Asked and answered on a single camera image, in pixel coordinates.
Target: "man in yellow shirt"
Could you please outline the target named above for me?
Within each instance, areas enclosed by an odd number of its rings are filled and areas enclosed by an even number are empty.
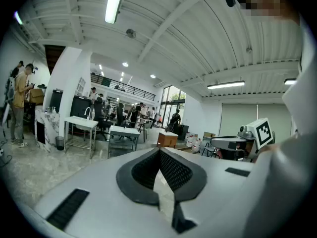
[[[33,65],[30,63],[25,67],[25,71],[18,74],[15,79],[15,94],[12,102],[12,119],[11,119],[11,143],[18,143],[19,147],[27,146],[23,142],[23,113],[24,113],[24,93],[33,88],[33,84],[28,87],[26,85],[26,78],[33,72]]]

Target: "faucet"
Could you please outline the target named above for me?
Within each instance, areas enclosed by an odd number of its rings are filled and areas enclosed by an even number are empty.
[[[90,107],[86,108],[84,115],[86,115],[87,109],[89,109],[89,115],[87,115],[87,120],[89,120],[90,119],[91,108]]]

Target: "shiny floor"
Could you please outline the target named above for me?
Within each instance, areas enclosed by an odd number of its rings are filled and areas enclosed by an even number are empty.
[[[143,135],[140,135],[137,150],[155,147],[160,131],[162,129],[153,127],[145,143]],[[3,146],[2,159],[6,161],[7,156],[11,155],[12,160],[0,171],[12,197],[31,208],[60,182],[88,165],[107,159],[108,143],[105,141],[96,141],[96,151],[90,160],[89,150],[70,147],[65,154],[64,151],[54,148],[48,153],[36,146],[33,134],[25,132],[24,138],[28,143],[27,147],[19,148],[17,145],[11,145],[10,141]],[[184,145],[184,142],[179,141],[177,145]],[[129,152],[130,149],[117,148],[111,150],[109,157],[115,158]],[[174,195],[161,172],[157,175],[154,191],[159,195],[161,212],[165,219],[171,222]]]

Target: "railing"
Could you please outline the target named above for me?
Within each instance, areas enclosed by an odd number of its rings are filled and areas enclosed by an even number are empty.
[[[113,88],[116,90],[120,90],[120,91],[123,91],[126,93],[130,93],[130,94],[133,94],[135,96],[142,97],[144,99],[148,99],[151,101],[153,101],[155,98],[155,94],[143,91],[139,88],[129,86],[127,84],[115,81],[115,80],[110,79],[110,78],[102,77],[102,76],[97,75],[95,73],[91,73],[90,78],[91,78],[92,83],[104,85],[104,86],[107,86],[107,87],[110,87],[110,88]]]

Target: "fluorescent ceiling light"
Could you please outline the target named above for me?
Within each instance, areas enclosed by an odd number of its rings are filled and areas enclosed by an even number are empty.
[[[23,25],[22,20],[20,19],[20,16],[17,11],[14,13],[14,17],[19,22],[20,25]]]
[[[121,0],[108,0],[107,8],[106,8],[106,16],[105,16],[105,22],[114,24],[117,15],[118,15],[118,8],[120,5]]]
[[[226,88],[226,87],[233,87],[233,86],[243,86],[243,85],[245,85],[244,81],[237,81],[237,82],[231,82],[231,83],[210,85],[210,86],[208,86],[208,89],[212,90],[212,89],[218,89],[218,88]]]
[[[296,79],[286,79],[284,81],[284,84],[285,85],[294,85],[294,84],[296,84]]]

